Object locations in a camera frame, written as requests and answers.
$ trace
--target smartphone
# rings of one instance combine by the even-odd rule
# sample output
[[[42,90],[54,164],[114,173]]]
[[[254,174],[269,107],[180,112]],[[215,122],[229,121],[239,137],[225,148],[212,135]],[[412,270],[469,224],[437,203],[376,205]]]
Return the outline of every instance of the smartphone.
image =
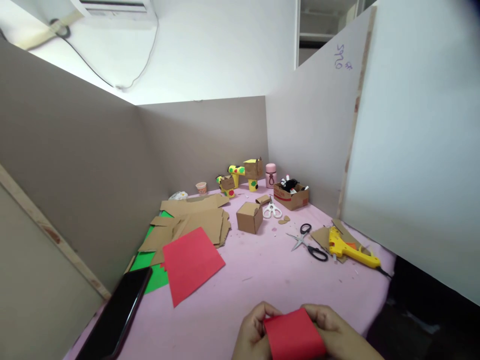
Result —
[[[151,267],[123,275],[76,360],[113,360],[119,356],[151,275]]]

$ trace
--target black-handled scissors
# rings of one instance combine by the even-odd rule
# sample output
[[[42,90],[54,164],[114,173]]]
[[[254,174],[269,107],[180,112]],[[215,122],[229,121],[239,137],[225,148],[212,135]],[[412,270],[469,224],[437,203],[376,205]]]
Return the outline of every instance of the black-handled scissors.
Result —
[[[307,245],[304,241],[305,235],[307,235],[311,230],[312,230],[312,225],[310,225],[309,223],[304,223],[302,226],[300,226],[301,237],[287,234],[288,236],[291,236],[296,240],[296,244],[293,247],[292,251],[298,248],[300,244],[303,244],[308,249],[308,252],[310,253],[310,255],[312,255],[315,259],[321,262],[326,262],[329,259],[329,256],[325,252],[323,252],[317,247]]]

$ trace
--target pink water bottle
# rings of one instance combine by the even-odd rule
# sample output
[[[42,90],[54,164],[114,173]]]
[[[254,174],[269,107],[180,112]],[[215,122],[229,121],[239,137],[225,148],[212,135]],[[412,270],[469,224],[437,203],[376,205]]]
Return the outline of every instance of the pink water bottle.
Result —
[[[274,184],[277,182],[277,166],[275,164],[270,163],[265,166],[265,182],[267,188],[274,188]]]

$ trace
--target glue gun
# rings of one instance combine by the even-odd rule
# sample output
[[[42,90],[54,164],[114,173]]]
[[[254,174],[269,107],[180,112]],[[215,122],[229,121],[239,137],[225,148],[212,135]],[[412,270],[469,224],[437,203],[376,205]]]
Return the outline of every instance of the glue gun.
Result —
[[[345,241],[342,240],[341,233],[335,226],[330,228],[328,243],[330,245],[330,254],[336,258],[346,255],[372,269],[376,269],[381,265],[380,259],[374,256],[372,252],[370,252],[371,255],[366,255],[360,250],[355,250],[353,247],[347,245]]]

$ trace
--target pink tablecloth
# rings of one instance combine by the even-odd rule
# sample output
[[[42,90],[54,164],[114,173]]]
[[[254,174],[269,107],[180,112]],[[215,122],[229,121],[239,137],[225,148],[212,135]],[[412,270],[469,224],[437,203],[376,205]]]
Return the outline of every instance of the pink tablecloth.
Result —
[[[303,223],[310,223],[313,230],[331,225],[331,218],[311,204],[295,211],[277,204],[290,222],[280,225],[278,219],[264,219],[256,235],[239,231],[236,212],[240,206],[264,194],[273,195],[273,190],[260,180],[257,192],[249,192],[248,185],[242,184],[235,194],[223,207],[232,226],[225,246],[218,250],[226,266],[175,309],[169,285],[145,295],[119,360],[230,359],[243,317],[262,300],[284,313],[304,303],[329,305],[366,335],[386,300],[389,280],[353,260],[344,264],[335,264],[332,258],[315,260],[305,246],[291,252],[296,242],[286,233],[299,235]],[[394,255],[357,231],[351,233],[392,273]],[[310,237],[307,242],[317,246]],[[75,359],[96,320],[92,319],[66,360]]]

